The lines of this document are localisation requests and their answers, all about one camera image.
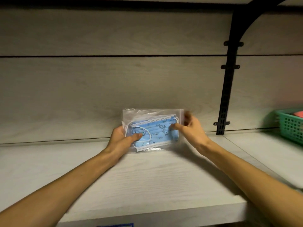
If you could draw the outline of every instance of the pink object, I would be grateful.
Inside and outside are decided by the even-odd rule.
[[[303,118],[303,111],[298,111],[294,113],[294,116],[298,116],[300,118]]]

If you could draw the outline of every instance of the blue label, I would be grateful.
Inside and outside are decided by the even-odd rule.
[[[120,224],[120,225],[106,225],[106,226],[97,226],[97,227],[134,227],[134,223]]]

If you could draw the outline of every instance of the blue face mask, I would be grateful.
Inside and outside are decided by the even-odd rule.
[[[177,117],[168,115],[131,124],[133,134],[143,135],[141,139],[134,142],[134,147],[137,151],[141,151],[178,140],[178,131],[169,129],[169,126],[176,122],[179,122]]]

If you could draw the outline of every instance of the clear plastic bag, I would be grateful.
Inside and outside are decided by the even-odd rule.
[[[176,122],[184,125],[183,109],[124,109],[122,112],[125,136],[143,134],[140,140],[131,145],[132,152],[175,145],[179,139],[179,132],[170,130],[169,126]]]

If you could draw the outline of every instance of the wall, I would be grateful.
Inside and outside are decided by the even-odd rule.
[[[231,13],[1,9],[0,18],[0,143],[109,137],[123,108],[184,108],[216,130]],[[300,14],[265,14],[245,33],[227,130],[273,127],[273,110],[303,105],[302,25]]]

